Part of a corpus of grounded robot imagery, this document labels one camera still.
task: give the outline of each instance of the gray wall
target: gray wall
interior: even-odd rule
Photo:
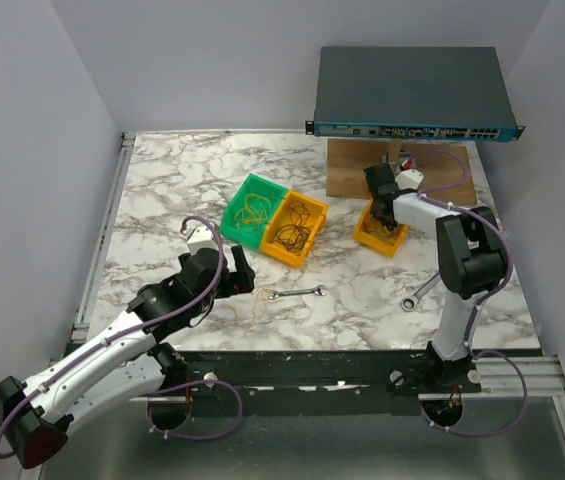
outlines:
[[[49,2],[0,1],[0,380],[66,341],[119,144]]]
[[[548,0],[52,0],[126,130],[303,128],[323,45],[496,46]]]
[[[565,368],[565,0],[547,8],[507,84],[528,130],[483,161],[540,339]]]

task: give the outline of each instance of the yellow bin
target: yellow bin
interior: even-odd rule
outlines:
[[[409,227],[398,225],[395,231],[389,232],[371,215],[372,204],[373,201],[370,201],[364,208],[353,231],[353,238],[373,250],[392,257],[409,233]]]
[[[313,248],[315,235],[324,226],[328,209],[325,203],[289,190],[264,230],[260,251],[292,267],[301,267]]]

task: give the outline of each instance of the plastic tray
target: plastic tray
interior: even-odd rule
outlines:
[[[310,234],[304,244],[304,247],[299,252],[288,251],[286,247],[278,241],[280,229],[293,224],[291,216],[293,212],[291,208],[296,204],[295,202],[303,204],[309,213],[309,217],[303,224],[305,227],[310,229]],[[286,197],[284,197],[284,201],[275,212],[271,222],[264,231],[262,243],[260,244],[260,251],[275,257],[292,267],[301,267],[304,259],[313,248],[315,235],[322,230],[322,227],[324,226],[326,211],[328,209],[329,206],[322,202],[313,200],[312,198],[306,197],[294,190],[289,190]]]
[[[249,174],[224,209],[220,232],[242,245],[260,248],[264,230],[287,191],[276,183]],[[256,212],[257,217],[253,217],[249,209]]]
[[[364,208],[353,231],[353,238],[373,250],[392,257],[409,233],[409,227],[398,225],[393,232],[389,232],[379,220],[371,216],[372,204],[373,201],[370,201]]]

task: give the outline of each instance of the table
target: table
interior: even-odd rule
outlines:
[[[470,142],[464,145],[479,202],[494,208],[477,149]],[[244,320],[255,298],[235,296],[216,302],[199,326],[168,340],[189,350],[424,348],[439,323],[443,285],[438,284],[414,312],[404,312],[400,300],[437,270],[435,242],[412,231],[397,255],[389,258],[353,240],[366,201],[326,197],[326,140],[303,133],[139,134],[89,337],[104,329],[142,285],[179,270],[177,257],[186,251],[179,234],[182,219],[198,214],[219,225],[224,208],[249,173],[329,205],[325,227],[301,269],[247,250],[256,286],[288,290],[324,284],[328,295],[288,297],[268,305],[265,314],[245,326],[238,325],[230,307]],[[517,277],[487,303],[474,346],[538,347]]]

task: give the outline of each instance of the wrench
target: wrench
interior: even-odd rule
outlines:
[[[327,288],[324,285],[318,285],[315,288],[305,288],[304,290],[287,290],[285,292],[278,292],[271,290],[266,296],[269,300],[276,300],[280,297],[291,297],[294,295],[317,295],[323,297],[326,295]]]
[[[424,295],[429,293],[429,290],[435,287],[435,285],[439,281],[440,281],[440,272],[436,273],[431,278],[429,278],[426,282],[420,285],[413,295],[404,297],[400,302],[400,306],[402,307],[402,310],[404,310],[405,312],[412,312],[413,310],[415,310],[415,307],[418,306],[418,303],[420,302],[420,300],[422,300],[422,297],[424,297]]]

